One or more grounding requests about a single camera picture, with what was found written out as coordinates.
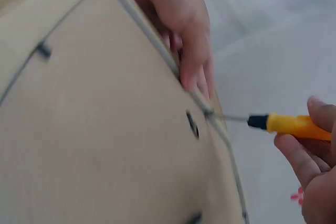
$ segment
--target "fingernail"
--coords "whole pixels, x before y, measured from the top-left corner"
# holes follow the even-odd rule
[[[310,105],[310,106],[321,106],[321,105],[324,105],[324,104],[325,103],[315,95],[312,95],[308,99],[308,105]]]

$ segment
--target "hand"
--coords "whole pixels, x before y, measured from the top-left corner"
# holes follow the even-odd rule
[[[308,100],[309,114],[318,127],[331,132],[331,143],[276,136],[303,190],[302,215],[308,224],[336,223],[336,106],[315,97]]]
[[[207,98],[214,94],[209,15],[204,0],[135,0],[172,50],[183,48],[180,76],[183,87],[196,85]]]

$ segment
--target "screwdriver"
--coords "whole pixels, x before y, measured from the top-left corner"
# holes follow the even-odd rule
[[[317,127],[310,116],[277,115],[250,115],[246,118],[231,115],[218,115],[214,112],[206,113],[206,116],[214,116],[222,120],[247,122],[247,125],[269,133],[290,134],[297,138],[310,138],[322,141],[331,141],[331,133]]]

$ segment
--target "black screwdriver tip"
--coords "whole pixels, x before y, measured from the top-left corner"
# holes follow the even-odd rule
[[[247,124],[250,127],[267,130],[268,115],[251,115]]]

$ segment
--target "yellow screwdriver handle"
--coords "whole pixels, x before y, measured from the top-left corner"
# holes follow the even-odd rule
[[[317,127],[308,115],[288,116],[271,113],[267,120],[267,131],[290,134],[298,138],[331,141],[331,133]]]

